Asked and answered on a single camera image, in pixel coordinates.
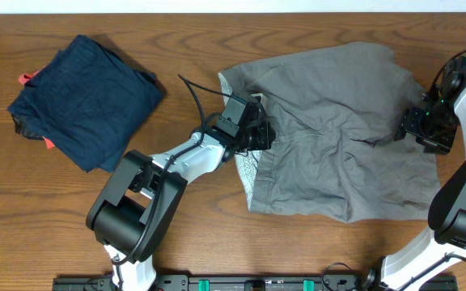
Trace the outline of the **grey shorts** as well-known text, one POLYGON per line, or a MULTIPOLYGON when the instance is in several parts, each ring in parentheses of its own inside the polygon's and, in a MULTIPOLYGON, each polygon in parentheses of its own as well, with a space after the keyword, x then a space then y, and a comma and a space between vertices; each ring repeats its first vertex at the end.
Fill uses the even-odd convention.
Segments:
POLYGON ((219 73, 225 93, 259 93, 276 137, 236 157, 248 211, 424 220, 440 188, 436 159, 394 138, 422 86, 387 46, 353 42, 219 73))

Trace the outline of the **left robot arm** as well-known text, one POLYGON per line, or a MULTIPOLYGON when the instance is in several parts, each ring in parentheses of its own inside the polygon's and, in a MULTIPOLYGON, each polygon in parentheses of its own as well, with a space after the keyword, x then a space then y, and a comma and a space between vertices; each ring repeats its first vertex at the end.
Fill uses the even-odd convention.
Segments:
POLYGON ((113 273, 101 290, 148 290, 152 255, 163 240, 186 187, 236 154, 268 150, 275 132, 263 94, 231 95, 214 124, 204 121, 181 145, 146 156, 126 153, 91 206, 86 226, 108 253, 113 273))

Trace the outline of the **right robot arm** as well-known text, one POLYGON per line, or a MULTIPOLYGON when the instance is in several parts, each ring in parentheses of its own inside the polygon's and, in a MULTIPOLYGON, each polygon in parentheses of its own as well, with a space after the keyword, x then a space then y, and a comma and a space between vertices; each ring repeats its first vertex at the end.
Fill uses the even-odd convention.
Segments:
MULTIPOLYGON (((425 107, 405 111, 395 139, 407 134, 428 154, 448 154, 462 131, 466 155, 466 55, 458 53, 437 73, 424 97, 425 107)), ((405 248, 383 257, 369 271, 365 290, 455 290, 443 272, 466 263, 466 159, 435 195, 428 226, 405 248)))

